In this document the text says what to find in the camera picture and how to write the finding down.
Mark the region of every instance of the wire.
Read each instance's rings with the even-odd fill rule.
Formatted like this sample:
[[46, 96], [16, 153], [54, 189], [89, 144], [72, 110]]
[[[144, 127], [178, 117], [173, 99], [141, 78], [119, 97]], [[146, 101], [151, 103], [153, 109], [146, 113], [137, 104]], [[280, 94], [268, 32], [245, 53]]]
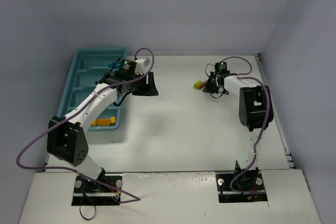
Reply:
[[[149, 67], [149, 69], [148, 69], [148, 71], [144, 74], [144, 75], [142, 75], [142, 76], [140, 76], [140, 77], [138, 77], [138, 78], [136, 78], [136, 79], [134, 79], [134, 80], [130, 80], [130, 81], [124, 81], [124, 82], [120, 82], [120, 83], [116, 83], [116, 84], [111, 84], [111, 85], [109, 85], [109, 86], [106, 86], [106, 87], [104, 87], [104, 88], [102, 88], [101, 90], [99, 90], [98, 92], [97, 92], [97, 94], [100, 94], [100, 93], [102, 93], [103, 91], [105, 91], [106, 89], [110, 89], [110, 88], [115, 88], [115, 87], [118, 87], [118, 86], [120, 86], [120, 85], [123, 85], [123, 84], [129, 84], [129, 83], [133, 83], [133, 82], [136, 82], [136, 81], [139, 81], [139, 80], [141, 80], [142, 78], [145, 78], [148, 74], [149, 74], [149, 72], [152, 70], [152, 68], [153, 68], [153, 66], [154, 66], [154, 53], [152, 52], [152, 50], [151, 49], [149, 49], [149, 48], [145, 48], [145, 47], [143, 47], [143, 48], [141, 48], [141, 49], [139, 49], [137, 52], [139, 52], [140, 50], [147, 50], [147, 51], [149, 51], [150, 52], [150, 54], [151, 54], [151, 56], [152, 56], [152, 64], [151, 64], [151, 66]], [[57, 124], [55, 124], [54, 126], [52, 126], [52, 127], [50, 127], [49, 129], [47, 129], [45, 132], [42, 132], [41, 134], [39, 134], [37, 137], [35, 137], [33, 140], [31, 140], [20, 152], [19, 152], [19, 154], [17, 155], [17, 157], [16, 157], [16, 165], [18, 166], [18, 167], [20, 167], [21, 169], [26, 169], [26, 170], [47, 170], [47, 169], [64, 169], [64, 170], [69, 170], [69, 171], [71, 171], [71, 172], [74, 172], [74, 173], [77, 173], [77, 174], [79, 174], [80, 176], [82, 176], [82, 177], [84, 177], [84, 178], [86, 178], [86, 179], [88, 179], [88, 180], [90, 180], [90, 181], [93, 181], [93, 182], [96, 182], [96, 183], [98, 183], [98, 184], [100, 184], [100, 185], [102, 185], [102, 186], [106, 186], [106, 187], [108, 187], [108, 188], [111, 188], [111, 189], [113, 189], [113, 190], [118, 190], [118, 191], [121, 191], [122, 193], [124, 193], [124, 194], [126, 194], [126, 195], [128, 195], [128, 196], [130, 196], [130, 197], [132, 197], [132, 198], [134, 198], [134, 199], [132, 199], [132, 200], [127, 200], [127, 201], [123, 201], [123, 202], [120, 202], [121, 204], [124, 204], [124, 203], [129, 203], [129, 202], [134, 202], [134, 201], [139, 201], [139, 200], [141, 200], [139, 197], [137, 197], [137, 196], [135, 196], [135, 195], [133, 195], [133, 194], [131, 194], [131, 193], [129, 193], [129, 192], [127, 192], [127, 191], [124, 191], [124, 190], [122, 190], [122, 189], [120, 189], [120, 188], [115, 188], [114, 186], [111, 186], [111, 185], [109, 185], [109, 184], [106, 184], [106, 183], [104, 183], [104, 182], [102, 182], [102, 181], [99, 181], [99, 180], [96, 180], [96, 179], [93, 179], [93, 178], [90, 178], [89, 176], [86, 176], [86, 175], [84, 175], [84, 174], [81, 174], [80, 172], [78, 172], [77, 170], [75, 170], [75, 169], [73, 169], [73, 168], [69, 168], [69, 167], [65, 167], [65, 166], [53, 166], [53, 167], [44, 167], [44, 166], [37, 166], [37, 167], [30, 167], [30, 166], [25, 166], [25, 165], [23, 165], [23, 164], [21, 164], [21, 162], [20, 162], [20, 159], [21, 159], [21, 156], [33, 145], [33, 144], [35, 144], [38, 140], [40, 140], [43, 136], [45, 136], [46, 134], [48, 134], [49, 132], [51, 132], [51, 131], [53, 131], [53, 130], [55, 130], [55, 129], [57, 129], [58, 127], [60, 127], [61, 125], [63, 125], [63, 124], [65, 124], [65, 123], [67, 123], [68, 121], [70, 121], [71, 119], [73, 119], [74, 117], [76, 117], [76, 116], [78, 116], [87, 106], [89, 106], [90, 104], [91, 104], [91, 102], [92, 101], [94, 101], [95, 99], [96, 99], [96, 95], [93, 95], [92, 96], [92, 98], [80, 109], [80, 110], [78, 110], [75, 114], [73, 114], [72, 116], [70, 116], [70, 117], [68, 117], [68, 118], [65, 118], [63, 121], [61, 121], [61, 122], [59, 122], [59, 123], [57, 123]]]
[[113, 64], [113, 66], [111, 67], [110, 71], [107, 72], [107, 74], [109, 74], [110, 72], [112, 72], [112, 70], [114, 69], [114, 67], [116, 66], [117, 62], [120, 61], [121, 58], [119, 58], [118, 60], [115, 61], [115, 63]]
[[[94, 205], [94, 203], [92, 202], [92, 200], [90, 199], [89, 196], [87, 196], [87, 194], [85, 193], [85, 180], [83, 180], [83, 194], [82, 194], [82, 197], [80, 198], [80, 203], [79, 203], [79, 214], [82, 216], [82, 218], [84, 220], [92, 220], [95, 216], [96, 216], [96, 213], [97, 213], [97, 209], [96, 209], [96, 206]], [[84, 215], [82, 214], [82, 210], [81, 210], [81, 207], [82, 207], [82, 204], [83, 204], [83, 199], [84, 197], [88, 200], [88, 202], [95, 208], [95, 213], [94, 215], [91, 217], [91, 218], [86, 218], [84, 217]]]
[[206, 76], [208, 76], [208, 77], [210, 77], [210, 76], [207, 74], [207, 72], [206, 72], [206, 68], [207, 68], [209, 65], [214, 66], [214, 65], [211, 64], [211, 63], [208, 63], [208, 64], [205, 66], [204, 72], [205, 72]]
[[257, 140], [255, 141], [255, 143], [253, 145], [253, 152], [254, 152], [253, 159], [245, 167], [245, 169], [241, 173], [239, 173], [236, 177], [234, 177], [231, 180], [230, 188], [231, 188], [232, 191], [235, 191], [237, 193], [258, 194], [258, 193], [261, 193], [261, 192], [258, 192], [258, 191], [241, 191], [241, 190], [237, 190], [237, 189], [233, 188], [233, 184], [234, 184], [234, 182], [239, 177], [243, 176], [254, 165], [254, 163], [256, 162], [256, 159], [257, 159], [257, 145], [258, 145], [258, 143], [261, 140], [261, 137], [263, 135], [263, 132], [266, 129], [266, 125], [267, 125], [267, 121], [268, 121], [268, 116], [269, 116], [269, 111], [270, 111], [270, 97], [269, 97], [269, 94], [268, 94], [266, 86], [260, 80], [258, 80], [257, 78], [254, 78], [254, 77], [237, 77], [237, 78], [240, 79], [240, 80], [247, 80], [247, 79], [254, 80], [254, 81], [256, 81], [256, 82], [258, 82], [260, 84], [260, 86], [262, 87], [263, 91], [265, 92], [265, 96], [266, 96], [266, 115], [265, 115], [265, 119], [264, 119], [264, 121], [262, 123], [263, 125], [261, 126], [260, 133], [259, 133], [259, 135], [257, 137]]
[[116, 106], [116, 107], [121, 106], [121, 104], [125, 100], [126, 96], [128, 96], [130, 93], [132, 93], [132, 91], [128, 91], [126, 94], [124, 94], [124, 96], [121, 98], [119, 103], [114, 102], [113, 105]]
[[138, 49], [138, 50], [135, 52], [135, 54], [134, 54], [134, 60], [137, 60], [138, 53], [139, 53], [140, 51], [142, 51], [142, 50], [147, 50], [150, 54], [153, 53], [151, 49], [149, 49], [149, 48], [147, 48], [147, 47], [142, 47], [142, 48]]
[[228, 95], [228, 94], [229, 94], [229, 92], [228, 92], [226, 89], [223, 89], [223, 91], [222, 91], [221, 95], [220, 95], [220, 96], [218, 96], [218, 97], [214, 97], [214, 96], [212, 95], [212, 93], [210, 93], [211, 97], [212, 97], [212, 98], [215, 98], [215, 99], [218, 99], [218, 98], [222, 97], [222, 96], [223, 96], [223, 94], [225, 94], [225, 95]]
[[251, 63], [247, 59], [244, 59], [243, 57], [230, 56], [230, 57], [225, 58], [224, 60], [221, 60], [221, 62], [226, 61], [228, 59], [233, 59], [233, 58], [241, 59], [243, 61], [246, 61], [248, 63], [248, 65], [250, 66], [250, 71], [248, 71], [247, 73], [239, 73], [239, 74], [237, 74], [238, 76], [247, 76], [247, 75], [249, 75], [252, 72], [252, 65], [251, 65]]

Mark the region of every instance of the yellow object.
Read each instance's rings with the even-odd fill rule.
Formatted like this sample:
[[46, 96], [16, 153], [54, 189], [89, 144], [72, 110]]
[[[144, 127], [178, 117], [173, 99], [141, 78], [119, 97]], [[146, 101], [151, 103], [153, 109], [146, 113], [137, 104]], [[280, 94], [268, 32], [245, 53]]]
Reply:
[[117, 122], [117, 118], [115, 116], [111, 117], [111, 124], [115, 125]]
[[194, 89], [199, 89], [200, 85], [202, 85], [203, 81], [198, 81], [194, 84]]
[[98, 118], [97, 126], [110, 126], [111, 120], [109, 118]]

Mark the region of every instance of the green object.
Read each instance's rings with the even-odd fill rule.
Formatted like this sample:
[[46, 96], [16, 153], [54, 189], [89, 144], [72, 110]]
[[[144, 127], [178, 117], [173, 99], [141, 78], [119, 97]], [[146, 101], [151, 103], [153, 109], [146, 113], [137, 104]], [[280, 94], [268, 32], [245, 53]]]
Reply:
[[198, 81], [194, 84], [194, 89], [199, 89], [200, 85], [203, 83], [203, 81]]

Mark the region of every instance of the screw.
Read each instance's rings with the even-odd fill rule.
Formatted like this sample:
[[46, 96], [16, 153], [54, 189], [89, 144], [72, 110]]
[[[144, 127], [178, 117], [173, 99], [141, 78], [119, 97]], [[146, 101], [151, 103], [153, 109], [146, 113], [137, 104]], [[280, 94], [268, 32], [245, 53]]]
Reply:
[[116, 184], [116, 186], [117, 186], [118, 188], [121, 188], [121, 187], [122, 187], [122, 181], [121, 181], [121, 180], [117, 180], [117, 181], [115, 182], [115, 184]]
[[224, 180], [222, 178], [220, 178], [218, 181], [217, 181], [218, 185], [219, 186], [222, 186], [222, 184], [224, 183]]
[[82, 185], [82, 181], [76, 180], [76, 182], [75, 182], [75, 188], [80, 188], [81, 185]]
[[263, 184], [262, 179], [261, 179], [261, 178], [257, 178], [257, 179], [256, 179], [256, 184], [257, 184], [258, 186], [261, 186], [261, 185]]

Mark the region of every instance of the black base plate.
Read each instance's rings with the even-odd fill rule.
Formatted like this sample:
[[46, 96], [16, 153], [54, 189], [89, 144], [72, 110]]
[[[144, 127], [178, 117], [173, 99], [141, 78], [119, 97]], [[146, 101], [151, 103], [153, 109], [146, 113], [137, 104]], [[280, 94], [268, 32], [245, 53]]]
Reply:
[[[218, 201], [219, 203], [237, 203], [237, 202], [257, 202], [257, 201], [267, 201], [267, 195], [264, 187], [262, 185], [257, 185], [255, 183], [257, 178], [262, 179], [262, 175], [259, 170], [249, 170], [247, 171], [239, 180], [238, 183], [234, 183], [233, 187], [237, 190], [242, 191], [265, 191], [262, 194], [227, 194], [227, 192], [233, 192], [230, 188], [231, 180], [239, 173], [240, 171], [233, 173], [223, 173], [216, 174], [216, 185], [218, 191]], [[222, 186], [218, 184], [219, 179], [223, 179], [224, 183]]]
[[[105, 175], [107, 184], [115, 186], [117, 180], [122, 180], [122, 176], [119, 175]], [[109, 188], [101, 186], [99, 191], [93, 192], [92, 189], [87, 186], [88, 183], [82, 177], [77, 176], [76, 180], [82, 181], [82, 185], [79, 188], [74, 187], [74, 195], [72, 198], [72, 206], [118, 206], [120, 202], [120, 197], [117, 200], [114, 196], [116, 191], [111, 191]], [[83, 197], [83, 188], [84, 193], [90, 198]]]

